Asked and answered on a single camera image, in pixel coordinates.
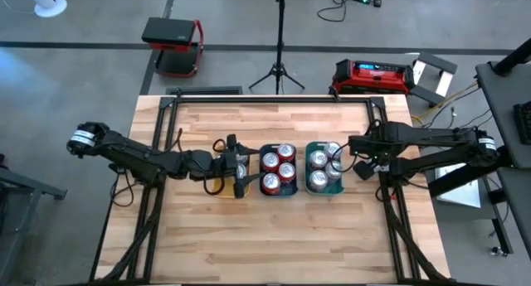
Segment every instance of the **wooden table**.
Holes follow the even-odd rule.
[[[139,98],[130,138],[151,144],[159,99]],[[386,95],[385,104],[389,120],[411,124],[403,95]],[[230,133],[250,148],[271,141],[293,143],[301,173],[307,143],[345,143],[349,135],[364,133],[367,126],[367,110],[361,104],[212,103],[180,104],[175,129],[183,129],[184,149],[212,150],[216,139]],[[418,155],[418,149],[411,147],[402,156]],[[258,172],[258,159],[251,157],[251,173]],[[352,161],[347,153],[342,159]],[[364,182],[353,172],[345,173],[345,193],[335,197],[309,195],[304,175],[299,177],[300,190],[289,199],[264,197],[258,182],[253,182],[242,200],[209,196],[201,182],[168,179],[152,283],[396,282],[383,205],[374,196],[377,177]],[[421,176],[412,181],[426,184]],[[132,206],[112,207],[96,278],[107,274],[130,245],[141,191],[135,189]],[[416,187],[405,187],[404,192],[413,238],[436,268],[449,276],[430,194]],[[129,201],[128,192],[117,201]],[[401,254],[407,268],[403,244]]]

